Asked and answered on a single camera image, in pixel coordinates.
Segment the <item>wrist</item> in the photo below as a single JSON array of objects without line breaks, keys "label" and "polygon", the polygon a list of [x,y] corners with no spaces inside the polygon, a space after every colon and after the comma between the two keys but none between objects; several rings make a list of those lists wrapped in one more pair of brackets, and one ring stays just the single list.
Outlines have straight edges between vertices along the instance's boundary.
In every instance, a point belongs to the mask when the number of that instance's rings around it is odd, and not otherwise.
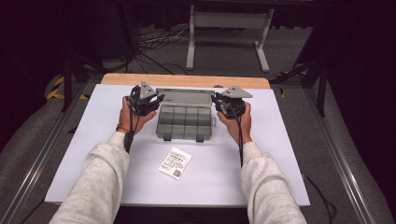
[{"label": "wrist", "polygon": [[129,132],[129,130],[128,130],[128,129],[126,129],[126,128],[124,128],[124,127],[122,126],[122,124],[121,124],[121,123],[119,123],[119,124],[117,125],[116,132],[120,132],[120,133],[128,133],[128,132]]},{"label": "wrist", "polygon": [[248,142],[253,142],[253,140],[251,139],[251,137],[250,137],[250,135],[243,135],[243,142],[242,142],[242,144],[244,145],[245,143],[248,143]]}]

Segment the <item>dark background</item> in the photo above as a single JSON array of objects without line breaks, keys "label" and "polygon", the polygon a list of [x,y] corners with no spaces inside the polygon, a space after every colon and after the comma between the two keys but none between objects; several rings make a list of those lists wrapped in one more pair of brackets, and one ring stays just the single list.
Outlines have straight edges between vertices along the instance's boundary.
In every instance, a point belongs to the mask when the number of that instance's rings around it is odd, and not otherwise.
[{"label": "dark background", "polygon": [[[93,5],[72,0],[58,3],[78,53],[96,63],[128,54],[127,44],[120,41],[124,36],[112,3]],[[189,11],[185,8],[188,6],[140,5],[130,12],[136,23],[168,29],[188,22]],[[322,16],[322,27],[316,27],[306,43],[301,62],[328,56],[329,82],[345,124],[396,218],[395,6],[391,1],[346,1],[343,8],[335,15],[322,15],[315,9],[280,9],[276,10],[273,25],[315,26]],[[323,27],[332,29],[329,32]],[[59,27],[54,27],[36,1],[2,2],[1,149],[46,103],[44,91],[61,71],[65,50],[56,28]],[[101,35],[108,31],[113,35]]]}]

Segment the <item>white card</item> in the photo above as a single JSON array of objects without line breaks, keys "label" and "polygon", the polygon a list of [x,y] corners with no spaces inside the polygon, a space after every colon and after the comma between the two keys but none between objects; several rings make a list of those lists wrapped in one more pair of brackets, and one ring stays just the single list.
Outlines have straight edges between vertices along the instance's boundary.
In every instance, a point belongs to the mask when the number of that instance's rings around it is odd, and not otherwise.
[{"label": "white card", "polygon": [[168,156],[166,157],[163,164],[158,169],[166,175],[172,176],[174,179],[179,180],[181,175],[189,164],[192,155],[189,153],[178,149],[177,147],[172,147]]}]

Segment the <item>person's left hand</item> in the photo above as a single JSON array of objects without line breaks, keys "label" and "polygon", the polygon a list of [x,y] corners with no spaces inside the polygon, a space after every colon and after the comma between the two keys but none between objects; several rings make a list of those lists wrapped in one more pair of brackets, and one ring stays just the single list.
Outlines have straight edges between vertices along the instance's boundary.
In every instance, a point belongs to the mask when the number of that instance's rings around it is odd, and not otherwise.
[{"label": "person's left hand", "polygon": [[[119,119],[119,126],[117,128],[117,132],[128,133],[130,130],[130,112],[129,106],[126,102],[125,97],[122,97],[122,109],[120,111],[120,119]],[[157,114],[156,111],[151,111],[145,117],[138,117],[135,113],[133,113],[133,127],[134,127],[134,134],[137,134],[142,130],[145,123],[149,120],[153,119],[154,116]]]}]

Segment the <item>white tabletop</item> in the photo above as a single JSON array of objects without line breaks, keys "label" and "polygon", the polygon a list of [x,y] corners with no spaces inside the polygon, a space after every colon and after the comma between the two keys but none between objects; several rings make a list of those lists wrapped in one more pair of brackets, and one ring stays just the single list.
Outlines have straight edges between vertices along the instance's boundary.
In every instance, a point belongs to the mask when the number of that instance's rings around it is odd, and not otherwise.
[{"label": "white tabletop", "polygon": [[[133,86],[97,85],[78,129],[47,193],[46,202],[61,203],[81,172],[86,155],[106,142],[119,121],[122,96]],[[199,88],[223,91],[223,89]],[[245,89],[253,98],[252,139],[262,152],[272,154],[292,184],[296,202],[309,205],[300,169],[272,90]],[[212,107],[212,117],[217,117]],[[238,146],[217,119],[209,141],[172,139],[165,142],[155,131],[158,115],[147,123],[132,143],[131,162],[125,180],[122,205],[241,207],[247,202],[241,190]],[[158,171],[172,147],[192,155],[180,180]]]}]

